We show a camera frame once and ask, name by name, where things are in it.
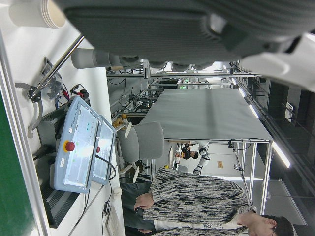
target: white shirt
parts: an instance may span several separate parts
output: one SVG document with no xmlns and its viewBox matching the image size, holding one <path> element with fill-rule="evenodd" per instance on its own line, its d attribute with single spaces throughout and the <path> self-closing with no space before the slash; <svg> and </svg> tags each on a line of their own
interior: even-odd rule
<svg viewBox="0 0 315 236">
<path fill-rule="evenodd" d="M 228 223 L 222 224 L 220 226 L 214 226 L 213 228 L 209 229 L 217 229 L 217 230 L 230 230 L 230 229 L 237 229 L 239 227 L 242 227 L 242 225 L 237 224 L 239 214 L 236 214 L 231 221 Z M 162 221 L 162 220 L 154 220 L 154 227 L 157 232 L 161 232 L 164 230 L 171 230 L 175 228 L 192 228 L 197 230 L 203 230 L 204 225 L 203 224 L 192 224 L 192 223 L 177 223 L 177 222 L 168 222 L 168 221 Z"/>
</svg>

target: emergency stop button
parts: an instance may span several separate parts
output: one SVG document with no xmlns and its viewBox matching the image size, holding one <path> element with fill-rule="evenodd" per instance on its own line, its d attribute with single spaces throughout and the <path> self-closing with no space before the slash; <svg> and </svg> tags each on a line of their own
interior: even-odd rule
<svg viewBox="0 0 315 236">
<path fill-rule="evenodd" d="M 74 148 L 75 148 L 74 142 L 67 142 L 67 143 L 65 144 L 65 149 L 66 149 L 67 151 L 73 151 Z"/>
</svg>

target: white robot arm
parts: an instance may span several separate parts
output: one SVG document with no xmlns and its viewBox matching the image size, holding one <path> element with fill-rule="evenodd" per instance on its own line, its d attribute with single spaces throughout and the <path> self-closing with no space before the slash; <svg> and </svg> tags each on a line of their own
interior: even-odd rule
<svg viewBox="0 0 315 236">
<path fill-rule="evenodd" d="M 200 142 L 199 144 L 199 154 L 201 155 L 201 158 L 199 160 L 199 164 L 197 167 L 193 170 L 194 174 L 201 175 L 201 169 L 202 167 L 206 166 L 208 162 L 210 161 L 210 154 L 208 153 L 208 142 Z"/>
</svg>

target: patterned shirt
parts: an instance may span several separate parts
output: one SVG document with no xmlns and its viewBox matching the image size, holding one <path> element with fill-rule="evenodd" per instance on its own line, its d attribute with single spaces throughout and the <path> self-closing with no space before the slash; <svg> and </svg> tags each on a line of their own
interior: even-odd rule
<svg viewBox="0 0 315 236">
<path fill-rule="evenodd" d="M 144 211 L 143 219 L 204 225 L 200 230 L 178 228 L 159 232 L 157 236 L 231 236 L 245 229 L 217 229 L 244 207 L 249 209 L 243 189 L 233 182 L 161 168 L 150 191 L 154 204 Z"/>
</svg>

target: cup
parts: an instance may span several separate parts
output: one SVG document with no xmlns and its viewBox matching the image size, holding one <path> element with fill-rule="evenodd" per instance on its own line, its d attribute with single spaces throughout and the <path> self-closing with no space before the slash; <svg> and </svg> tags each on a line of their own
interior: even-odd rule
<svg viewBox="0 0 315 236">
<path fill-rule="evenodd" d="M 16 26 L 60 28 L 65 16 L 52 0 L 29 0 L 9 7 L 9 16 Z"/>
</svg>

